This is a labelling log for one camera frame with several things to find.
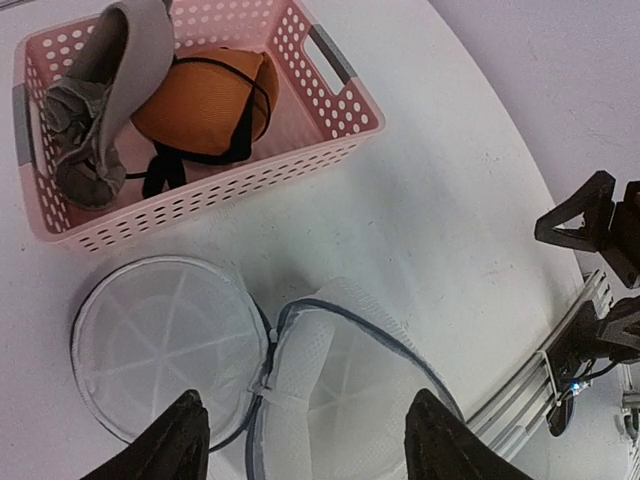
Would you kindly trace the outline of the orange black bra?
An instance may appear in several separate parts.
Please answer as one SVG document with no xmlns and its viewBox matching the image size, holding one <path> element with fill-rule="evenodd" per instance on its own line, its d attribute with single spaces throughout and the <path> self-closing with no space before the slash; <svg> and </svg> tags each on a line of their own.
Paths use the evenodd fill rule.
<svg viewBox="0 0 640 480">
<path fill-rule="evenodd" d="M 147 199 L 187 184 L 184 164 L 228 166 L 252 155 L 279 98 L 274 61 L 265 52 L 214 48 L 174 57 L 158 90 L 131 117 L 154 145 L 144 172 Z"/>
</svg>

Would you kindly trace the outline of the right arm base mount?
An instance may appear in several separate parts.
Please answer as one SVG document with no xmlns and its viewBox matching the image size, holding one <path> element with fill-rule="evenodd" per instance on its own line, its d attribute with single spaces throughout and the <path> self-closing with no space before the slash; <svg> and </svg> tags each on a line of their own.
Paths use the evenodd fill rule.
<svg viewBox="0 0 640 480">
<path fill-rule="evenodd" d="M 639 299 L 618 301 L 604 318 L 595 303 L 583 303 L 547 350 L 559 404 L 546 416 L 550 434 L 561 436 L 573 414 L 579 388 L 616 366 L 639 361 Z"/>
</svg>

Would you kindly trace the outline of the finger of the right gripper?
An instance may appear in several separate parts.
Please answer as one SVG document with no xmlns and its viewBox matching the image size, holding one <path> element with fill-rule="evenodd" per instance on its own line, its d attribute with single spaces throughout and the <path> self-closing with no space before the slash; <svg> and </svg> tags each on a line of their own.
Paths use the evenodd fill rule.
<svg viewBox="0 0 640 480">
<path fill-rule="evenodd" d="M 615 179 L 596 171 L 574 194 L 541 216 L 534 238 L 542 243 L 584 252 L 598 252 L 613 216 Z"/>
</svg>

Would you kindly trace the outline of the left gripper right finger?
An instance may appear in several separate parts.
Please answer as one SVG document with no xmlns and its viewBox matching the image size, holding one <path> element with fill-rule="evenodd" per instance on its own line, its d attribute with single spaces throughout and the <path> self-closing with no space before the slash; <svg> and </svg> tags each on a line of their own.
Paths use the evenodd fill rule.
<svg viewBox="0 0 640 480">
<path fill-rule="evenodd" d="M 526 479 L 480 441 L 430 390 L 417 392 L 405 417 L 409 480 Z"/>
</svg>

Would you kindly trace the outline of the white mesh laundry bag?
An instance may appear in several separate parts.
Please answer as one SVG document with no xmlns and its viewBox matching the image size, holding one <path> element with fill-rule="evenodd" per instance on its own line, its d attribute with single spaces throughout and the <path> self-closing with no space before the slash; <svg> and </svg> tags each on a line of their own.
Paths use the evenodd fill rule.
<svg viewBox="0 0 640 480">
<path fill-rule="evenodd" d="M 462 415 L 405 329 L 344 278 L 269 318 L 214 264 L 143 258 L 82 301 L 70 358 L 86 407 L 126 443 L 197 391 L 218 479 L 403 479 L 416 394 Z"/>
</svg>

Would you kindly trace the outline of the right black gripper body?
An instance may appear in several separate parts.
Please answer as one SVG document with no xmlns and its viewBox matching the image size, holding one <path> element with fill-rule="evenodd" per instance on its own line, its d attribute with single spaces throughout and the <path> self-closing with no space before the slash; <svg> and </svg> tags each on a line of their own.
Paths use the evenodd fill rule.
<svg viewBox="0 0 640 480">
<path fill-rule="evenodd" d="M 639 288 L 639 182 L 627 184 L 615 206 L 602 257 L 628 289 Z"/>
</svg>

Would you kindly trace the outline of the pink plastic basket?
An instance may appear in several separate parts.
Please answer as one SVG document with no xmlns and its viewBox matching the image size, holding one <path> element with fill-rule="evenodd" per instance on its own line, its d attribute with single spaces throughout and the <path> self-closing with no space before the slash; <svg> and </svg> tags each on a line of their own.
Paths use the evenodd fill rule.
<svg viewBox="0 0 640 480">
<path fill-rule="evenodd" d="M 115 1 L 26 36 L 12 101 L 30 228 L 87 253 L 336 164 L 384 126 L 297 1 Z"/>
</svg>

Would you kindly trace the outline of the grey bra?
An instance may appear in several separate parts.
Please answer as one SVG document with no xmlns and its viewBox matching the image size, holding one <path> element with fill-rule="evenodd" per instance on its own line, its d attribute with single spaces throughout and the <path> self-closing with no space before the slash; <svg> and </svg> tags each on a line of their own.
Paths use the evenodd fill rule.
<svg viewBox="0 0 640 480">
<path fill-rule="evenodd" d="M 124 186 L 115 140 L 169 71 L 170 9 L 168 1 L 106 7 L 67 73 L 45 93 L 45 121 L 59 149 L 54 180 L 78 208 L 103 210 Z"/>
</svg>

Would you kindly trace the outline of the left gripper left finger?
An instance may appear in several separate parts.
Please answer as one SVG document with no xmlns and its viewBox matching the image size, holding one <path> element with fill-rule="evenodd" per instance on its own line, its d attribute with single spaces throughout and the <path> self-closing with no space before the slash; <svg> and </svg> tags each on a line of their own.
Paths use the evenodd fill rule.
<svg viewBox="0 0 640 480">
<path fill-rule="evenodd" d="M 133 443 L 87 479 L 204 479 L 210 428 L 199 393 L 185 391 Z"/>
</svg>

